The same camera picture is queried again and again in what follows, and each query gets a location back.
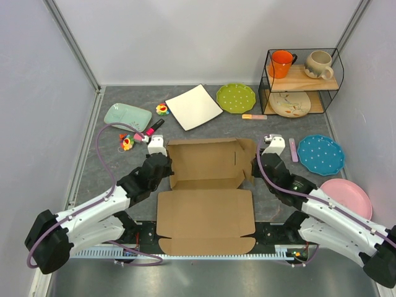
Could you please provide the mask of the lilac highlighter pen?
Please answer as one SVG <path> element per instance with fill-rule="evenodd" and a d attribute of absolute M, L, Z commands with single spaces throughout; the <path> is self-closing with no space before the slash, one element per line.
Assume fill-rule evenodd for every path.
<path fill-rule="evenodd" d="M 291 159 L 293 163 L 297 163 L 298 160 L 298 154 L 297 154 L 297 149 L 296 149 L 296 142 L 294 138 L 289 138 L 289 146 L 290 146 L 290 153 L 291 153 Z"/>

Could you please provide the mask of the brown cardboard box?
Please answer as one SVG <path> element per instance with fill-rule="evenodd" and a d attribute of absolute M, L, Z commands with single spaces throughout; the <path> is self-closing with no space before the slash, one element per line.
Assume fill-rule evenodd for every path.
<path fill-rule="evenodd" d="M 256 240 L 251 139 L 171 140 L 170 191 L 158 194 L 157 235 L 169 256 L 223 256 L 250 252 Z"/>

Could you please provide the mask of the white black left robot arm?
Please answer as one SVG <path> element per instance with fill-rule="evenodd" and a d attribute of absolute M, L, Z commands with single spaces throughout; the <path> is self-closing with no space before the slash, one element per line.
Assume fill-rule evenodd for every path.
<path fill-rule="evenodd" d="M 50 274 L 86 248 L 133 241 L 137 225 L 126 210 L 148 198 L 163 178 L 173 174 L 171 164 L 170 157 L 153 153 L 142 166 L 88 202 L 59 213 L 42 211 L 25 239 L 27 266 Z"/>

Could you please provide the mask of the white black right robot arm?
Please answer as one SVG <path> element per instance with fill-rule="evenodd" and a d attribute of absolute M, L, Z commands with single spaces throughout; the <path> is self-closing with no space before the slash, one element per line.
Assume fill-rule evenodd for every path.
<path fill-rule="evenodd" d="M 386 288 L 395 287 L 395 228 L 352 212 L 307 179 L 291 174 L 276 153 L 258 152 L 252 175 L 296 211 L 283 228 L 289 243 L 302 239 L 341 254 Z"/>

